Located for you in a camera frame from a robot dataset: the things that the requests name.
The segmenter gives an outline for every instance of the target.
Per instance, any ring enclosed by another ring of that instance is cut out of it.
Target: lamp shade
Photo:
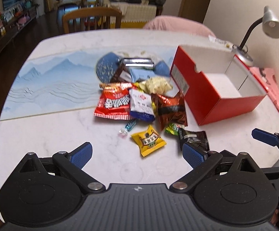
[[[279,38],[279,19],[268,6],[265,6],[264,12],[262,17],[263,32],[271,38]]]

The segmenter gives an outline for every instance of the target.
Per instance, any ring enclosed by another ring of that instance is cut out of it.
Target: metal screw
[[[91,190],[99,190],[103,187],[103,184],[100,182],[91,182],[88,184],[88,188]]]
[[[185,189],[188,187],[188,185],[185,183],[185,182],[182,182],[182,181],[176,181],[172,184],[173,188],[175,189]]]

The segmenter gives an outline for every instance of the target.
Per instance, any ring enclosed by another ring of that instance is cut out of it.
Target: dark floor
[[[10,43],[1,52],[0,113],[13,80],[33,49],[40,41],[62,34],[62,13],[63,11],[61,11],[59,15],[59,26],[56,23],[55,11],[33,20],[16,36],[14,39],[14,46]]]

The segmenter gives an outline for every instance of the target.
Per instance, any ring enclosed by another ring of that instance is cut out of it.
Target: pink chair
[[[208,27],[199,22],[172,16],[158,16],[146,23],[143,29],[185,32],[204,37],[209,35],[215,37],[215,34]]]

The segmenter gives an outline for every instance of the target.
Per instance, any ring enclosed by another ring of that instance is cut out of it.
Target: red box
[[[198,125],[250,112],[267,91],[230,50],[179,46],[171,76]]]

